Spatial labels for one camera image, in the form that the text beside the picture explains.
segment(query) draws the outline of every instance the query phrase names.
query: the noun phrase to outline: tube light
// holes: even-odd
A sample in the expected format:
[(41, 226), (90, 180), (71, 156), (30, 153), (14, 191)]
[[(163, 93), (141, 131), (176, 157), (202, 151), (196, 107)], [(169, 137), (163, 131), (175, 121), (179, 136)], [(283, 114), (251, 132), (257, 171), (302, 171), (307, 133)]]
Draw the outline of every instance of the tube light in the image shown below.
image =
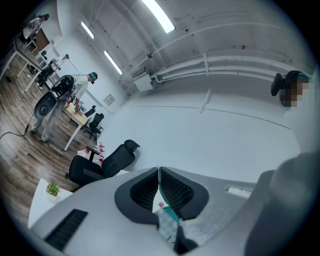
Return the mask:
[(86, 24), (83, 21), (81, 21), (81, 25), (85, 29), (85, 31), (90, 35), (90, 37), (92, 39), (95, 39), (95, 35), (90, 31), (90, 29), (86, 26)]
[(156, 17), (160, 25), (163, 27), (166, 33), (175, 29), (175, 26), (171, 23), (168, 16), (165, 12), (161, 9), (159, 4), (155, 0), (142, 0), (142, 2), (149, 8), (149, 10), (153, 13)]
[(111, 64), (115, 67), (116, 71), (119, 72), (119, 74), (122, 74), (121, 69), (118, 67), (118, 65), (115, 63), (115, 61), (111, 58), (111, 56), (109, 55), (109, 53), (105, 50), (104, 51), (104, 55), (109, 59), (109, 61), (111, 62)]

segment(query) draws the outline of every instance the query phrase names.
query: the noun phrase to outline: white plant pot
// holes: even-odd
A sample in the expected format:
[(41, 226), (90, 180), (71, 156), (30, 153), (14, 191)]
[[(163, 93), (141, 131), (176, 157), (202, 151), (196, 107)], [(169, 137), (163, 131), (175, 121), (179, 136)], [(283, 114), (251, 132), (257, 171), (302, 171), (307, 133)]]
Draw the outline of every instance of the white plant pot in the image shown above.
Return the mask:
[(49, 201), (55, 202), (57, 200), (58, 195), (53, 196), (52, 194), (49, 194), (48, 192), (46, 193), (46, 197), (48, 198)]

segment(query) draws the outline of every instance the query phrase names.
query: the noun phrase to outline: black office chair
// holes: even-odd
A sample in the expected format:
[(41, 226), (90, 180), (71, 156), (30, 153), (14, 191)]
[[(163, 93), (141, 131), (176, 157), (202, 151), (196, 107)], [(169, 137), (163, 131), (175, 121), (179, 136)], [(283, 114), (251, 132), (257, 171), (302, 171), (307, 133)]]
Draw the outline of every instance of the black office chair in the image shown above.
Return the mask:
[(94, 155), (99, 155), (100, 153), (87, 146), (86, 148), (91, 150), (89, 160), (83, 156), (76, 155), (71, 162), (69, 173), (66, 173), (65, 177), (82, 187), (91, 182), (115, 176), (136, 159), (133, 152), (140, 146), (133, 140), (131, 140), (130, 144), (130, 149), (125, 144), (121, 144), (111, 155), (103, 160), (101, 167), (92, 162)]
[(100, 127), (99, 129), (97, 128), (98, 125), (100, 124), (101, 120), (104, 118), (104, 114), (98, 114), (96, 113), (94, 115), (94, 119), (91, 123), (89, 123), (89, 129), (85, 129), (83, 133), (89, 133), (90, 134), (90, 139), (91, 136), (94, 137), (95, 139), (95, 144), (97, 145), (97, 134), (101, 133), (101, 129), (103, 129), (102, 127)]
[(91, 108), (89, 111), (85, 112), (84, 115), (88, 118), (88, 117), (90, 117), (94, 112), (96, 112), (96, 106), (92, 106), (92, 108)]

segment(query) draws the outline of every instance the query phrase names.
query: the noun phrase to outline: person wearing cap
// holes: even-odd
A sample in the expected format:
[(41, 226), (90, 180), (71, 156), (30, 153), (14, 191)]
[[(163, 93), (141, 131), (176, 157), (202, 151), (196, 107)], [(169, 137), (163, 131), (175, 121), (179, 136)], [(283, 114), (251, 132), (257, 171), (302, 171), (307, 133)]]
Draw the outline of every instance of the person wearing cap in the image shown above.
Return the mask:
[(49, 77), (58, 69), (61, 70), (61, 65), (66, 61), (69, 60), (69, 55), (66, 54), (63, 57), (57, 57), (50, 61), (48, 67), (42, 71), (36, 85), (39, 86), (39, 89), (42, 90), (42, 87), (46, 83)]
[[(54, 125), (55, 119), (61, 114), (62, 109), (67, 105), (68, 99), (75, 97), (75, 110), (78, 112), (80, 110), (79, 107), (79, 101), (81, 97), (84, 95), (88, 88), (88, 82), (91, 82), (92, 84), (95, 83), (95, 80), (97, 80), (98, 75), (95, 72), (89, 73), (89, 74), (76, 74), (73, 75), (74, 78), (74, 87), (71, 94), (66, 94), (65, 97), (60, 98), (55, 108), (51, 111), (50, 117), (43, 129), (42, 135), (41, 135), (41, 141), (42, 142), (48, 142), (50, 140), (50, 133), (52, 131), (52, 126)], [(39, 127), (42, 124), (43, 119), (37, 119), (35, 118), (35, 121), (32, 124), (31, 127), (31, 133), (35, 134)]]
[(22, 32), (19, 34), (19, 39), (23, 43), (30, 42), (29, 37), (33, 34), (38, 33), (38, 31), (41, 29), (42, 24), (46, 22), (49, 19), (49, 14), (40, 15), (32, 20), (30, 20), (26, 27), (22, 30)]

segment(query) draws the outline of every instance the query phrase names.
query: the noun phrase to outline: gray pants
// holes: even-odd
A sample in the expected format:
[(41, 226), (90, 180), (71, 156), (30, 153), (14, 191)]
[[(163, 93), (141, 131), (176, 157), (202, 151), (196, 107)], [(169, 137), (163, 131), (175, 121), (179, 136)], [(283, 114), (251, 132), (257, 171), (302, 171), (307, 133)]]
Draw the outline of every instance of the gray pants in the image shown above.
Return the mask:
[[(49, 115), (50, 115), (49, 120), (46, 123), (44, 130), (42, 132), (42, 135), (41, 135), (41, 140), (43, 142), (46, 142), (49, 140), (54, 121), (55, 121), (56, 117), (61, 113), (62, 109), (64, 108), (64, 106), (66, 104), (67, 103), (65, 101), (58, 101), (55, 108), (53, 108), (51, 110), (51, 112), (49, 113)], [(31, 131), (36, 132), (39, 129), (39, 127), (41, 126), (43, 120), (44, 120), (44, 118), (43, 119), (35, 118), (35, 120), (32, 124), (32, 127), (31, 127)]]

